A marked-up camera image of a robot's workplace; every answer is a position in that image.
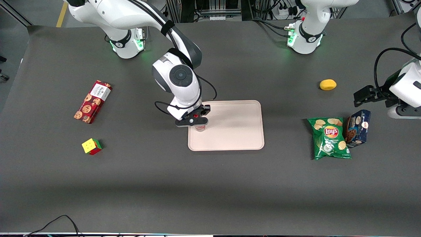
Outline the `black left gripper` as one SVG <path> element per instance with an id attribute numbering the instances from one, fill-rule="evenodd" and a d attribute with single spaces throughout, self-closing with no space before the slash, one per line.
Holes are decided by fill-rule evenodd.
<path id="1" fill-rule="evenodd" d="M 390 92 L 389 87 L 376 87 L 375 89 L 372 85 L 367 85 L 354 93 L 354 107 L 359 107 L 376 99 L 376 90 L 377 97 L 386 100 L 385 106 L 387 108 L 400 105 L 400 99 Z"/>

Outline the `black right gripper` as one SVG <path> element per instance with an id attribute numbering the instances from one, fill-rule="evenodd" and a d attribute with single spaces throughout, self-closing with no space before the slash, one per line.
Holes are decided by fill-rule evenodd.
<path id="1" fill-rule="evenodd" d="M 198 119 L 206 116 L 211 111 L 210 105 L 200 105 L 188 114 L 188 119 Z"/>

